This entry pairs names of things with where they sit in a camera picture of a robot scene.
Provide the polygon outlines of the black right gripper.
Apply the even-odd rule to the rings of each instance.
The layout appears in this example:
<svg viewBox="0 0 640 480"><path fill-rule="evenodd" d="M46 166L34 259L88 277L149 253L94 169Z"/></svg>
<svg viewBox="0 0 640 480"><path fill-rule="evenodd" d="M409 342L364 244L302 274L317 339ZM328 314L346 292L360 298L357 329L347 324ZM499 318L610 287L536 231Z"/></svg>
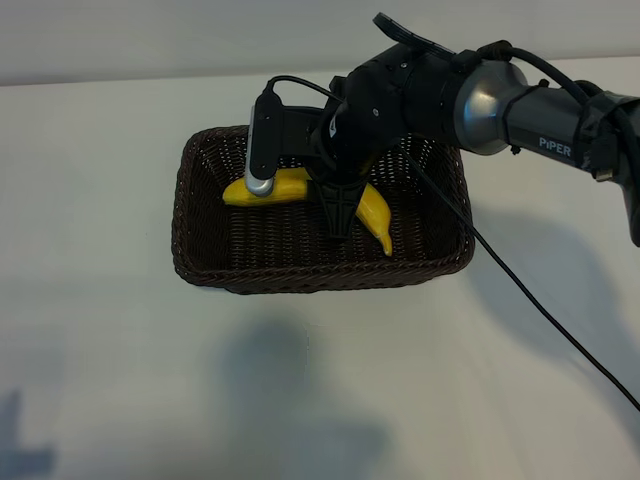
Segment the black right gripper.
<svg viewBox="0 0 640 480"><path fill-rule="evenodd" d="M413 53L396 44L346 77L336 77L329 100L311 134L319 158L306 164L319 186L319 198L332 239L349 239L366 187L379 160L407 131L403 88Z"/></svg>

